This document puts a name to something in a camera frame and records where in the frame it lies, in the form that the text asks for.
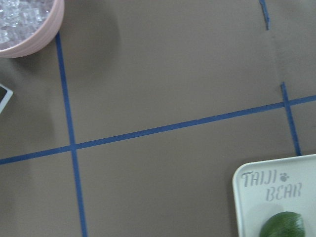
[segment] gray table surface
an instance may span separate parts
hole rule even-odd
[[[237,237],[234,171],[316,151],[316,2],[266,3],[66,0],[0,59],[0,236]]]

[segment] paw print logo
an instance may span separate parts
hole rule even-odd
[[[289,178],[289,177],[287,176],[286,173],[281,173],[281,174],[280,174],[280,180],[281,180],[281,181],[285,182],[288,178]]]

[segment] green vegetable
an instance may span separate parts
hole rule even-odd
[[[304,237],[305,229],[300,214],[290,211],[271,217],[262,227],[260,237]]]

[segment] bowl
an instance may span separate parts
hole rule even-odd
[[[38,52],[47,46],[58,33],[64,17],[64,0],[55,0],[50,13],[41,26],[20,43],[0,50],[1,58],[17,58]]]

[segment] white tray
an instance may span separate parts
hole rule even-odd
[[[247,163],[233,177],[239,237],[283,211],[300,213],[306,237],[316,236],[316,155]]]

